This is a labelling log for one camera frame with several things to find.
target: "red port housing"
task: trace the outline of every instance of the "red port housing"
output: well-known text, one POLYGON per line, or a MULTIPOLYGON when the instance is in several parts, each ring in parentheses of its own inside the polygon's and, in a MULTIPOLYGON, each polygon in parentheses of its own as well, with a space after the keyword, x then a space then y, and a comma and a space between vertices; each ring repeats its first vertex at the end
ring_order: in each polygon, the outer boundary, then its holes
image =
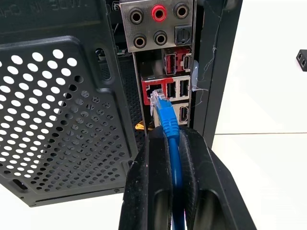
POLYGON ((163 5, 155 5, 152 9, 152 17, 155 22, 163 22, 166 19, 166 8, 163 5))
POLYGON ((156 89, 162 89, 165 97, 167 97, 166 88, 168 83, 173 83, 173 78, 164 78, 159 80, 142 80, 142 91, 143 91, 143 99, 144 105, 150 105, 150 94, 156 89))

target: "white background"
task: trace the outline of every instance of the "white background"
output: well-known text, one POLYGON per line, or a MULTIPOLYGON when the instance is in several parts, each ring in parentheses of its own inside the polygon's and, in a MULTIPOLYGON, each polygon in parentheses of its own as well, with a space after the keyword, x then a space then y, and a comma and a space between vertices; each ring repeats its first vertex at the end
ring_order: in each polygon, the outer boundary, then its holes
MULTIPOLYGON (((306 15, 307 0, 244 0, 236 34, 213 150, 259 230, 307 229, 306 15)), ((29 208, 0 186, 0 204, 1 229, 117 230, 122 194, 29 208)))

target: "perforated side panel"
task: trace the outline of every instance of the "perforated side panel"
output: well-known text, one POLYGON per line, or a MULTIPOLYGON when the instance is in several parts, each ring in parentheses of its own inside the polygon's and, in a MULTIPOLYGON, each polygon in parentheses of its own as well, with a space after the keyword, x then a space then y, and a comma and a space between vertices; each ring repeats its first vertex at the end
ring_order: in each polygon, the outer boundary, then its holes
POLYGON ((35 193, 125 181, 117 101, 97 89, 77 43, 14 44, 0 57, 2 176, 35 193))
MULTIPOLYGON (((142 121, 142 112, 140 106, 140 98, 138 92, 138 85, 135 77, 135 70, 132 57, 130 58, 120 58, 119 67, 121 74, 123 76, 123 85, 127 97, 127 103, 129 106, 129 111, 131 115, 131 121, 133 127, 140 121, 142 121)), ((137 142, 138 149, 140 151, 141 147, 145 142, 145 132, 141 130, 134 130, 135 139, 137 142)))

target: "rear i/o panel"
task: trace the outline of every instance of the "rear i/o panel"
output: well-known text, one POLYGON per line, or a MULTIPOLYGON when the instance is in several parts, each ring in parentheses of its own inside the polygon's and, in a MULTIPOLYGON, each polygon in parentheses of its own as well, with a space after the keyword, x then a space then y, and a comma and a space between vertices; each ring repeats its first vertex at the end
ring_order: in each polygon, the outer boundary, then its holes
MULTIPOLYGON (((195 0, 121 0, 120 8, 129 52, 142 99, 143 118, 150 95, 162 89, 173 104, 180 125, 189 124, 193 70, 195 0)), ((153 123, 159 125, 154 111, 153 123)))

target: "blue ethernet cable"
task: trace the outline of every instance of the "blue ethernet cable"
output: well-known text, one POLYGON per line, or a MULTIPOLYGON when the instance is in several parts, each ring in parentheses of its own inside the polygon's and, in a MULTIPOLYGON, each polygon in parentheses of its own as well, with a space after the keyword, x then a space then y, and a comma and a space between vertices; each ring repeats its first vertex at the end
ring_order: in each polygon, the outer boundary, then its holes
POLYGON ((169 156, 173 181, 173 230, 184 230, 184 207, 182 203, 182 170, 178 150, 179 126, 174 108, 161 89, 151 94, 151 112, 157 110, 159 121, 165 132, 169 145, 169 156))

